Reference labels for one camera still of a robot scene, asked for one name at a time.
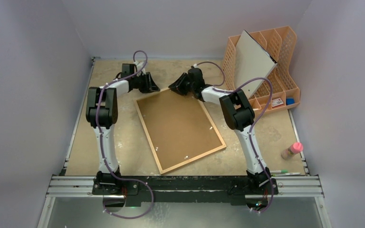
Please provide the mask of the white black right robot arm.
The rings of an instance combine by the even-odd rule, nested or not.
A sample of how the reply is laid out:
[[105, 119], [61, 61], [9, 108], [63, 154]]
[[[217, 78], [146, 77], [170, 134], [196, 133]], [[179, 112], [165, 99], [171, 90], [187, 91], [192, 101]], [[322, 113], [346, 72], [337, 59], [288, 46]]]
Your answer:
[[202, 102], [213, 103], [221, 107], [227, 126], [235, 132], [240, 142], [248, 176], [248, 188], [260, 193], [267, 183], [273, 185], [271, 174], [264, 162], [254, 133], [255, 112], [243, 90], [222, 90], [205, 83], [202, 71], [192, 67], [183, 73], [168, 88], [179, 94], [194, 95]]

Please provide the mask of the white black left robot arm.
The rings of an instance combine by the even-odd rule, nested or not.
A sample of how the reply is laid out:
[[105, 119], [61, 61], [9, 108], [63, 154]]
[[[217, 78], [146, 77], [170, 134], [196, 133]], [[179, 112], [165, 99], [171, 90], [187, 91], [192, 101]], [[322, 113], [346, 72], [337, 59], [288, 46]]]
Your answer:
[[118, 120], [118, 97], [134, 89], [141, 93], [158, 92], [160, 89], [146, 72], [146, 61], [123, 64], [115, 79], [103, 86], [90, 87], [87, 91], [86, 120], [93, 128], [98, 152], [99, 171], [95, 189], [118, 194], [125, 186], [115, 154], [114, 131]]

